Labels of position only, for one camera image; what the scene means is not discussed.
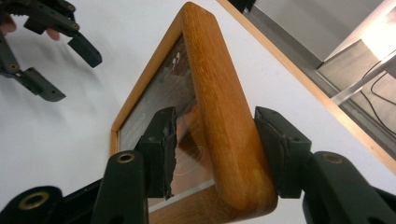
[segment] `white wall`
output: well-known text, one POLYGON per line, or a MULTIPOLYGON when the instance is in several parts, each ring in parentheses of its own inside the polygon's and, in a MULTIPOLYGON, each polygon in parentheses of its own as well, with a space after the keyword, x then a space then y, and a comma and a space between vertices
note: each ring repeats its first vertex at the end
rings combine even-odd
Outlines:
POLYGON ((256 7, 325 61, 381 0, 257 0, 256 7))

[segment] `hand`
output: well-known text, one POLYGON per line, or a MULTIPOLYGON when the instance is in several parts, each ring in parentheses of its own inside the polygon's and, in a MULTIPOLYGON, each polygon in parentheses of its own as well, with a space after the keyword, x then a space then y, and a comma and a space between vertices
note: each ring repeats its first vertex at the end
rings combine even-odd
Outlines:
MULTIPOLYGON (((6 15, 5 22, 3 22, 3 24, 0 25, 0 30, 3 35, 12 33, 17 30, 17 25, 15 24, 15 21, 12 20, 10 15, 6 15)), ((47 29, 47 34, 53 40, 59 40, 61 38, 59 32, 50 28, 47 29)))

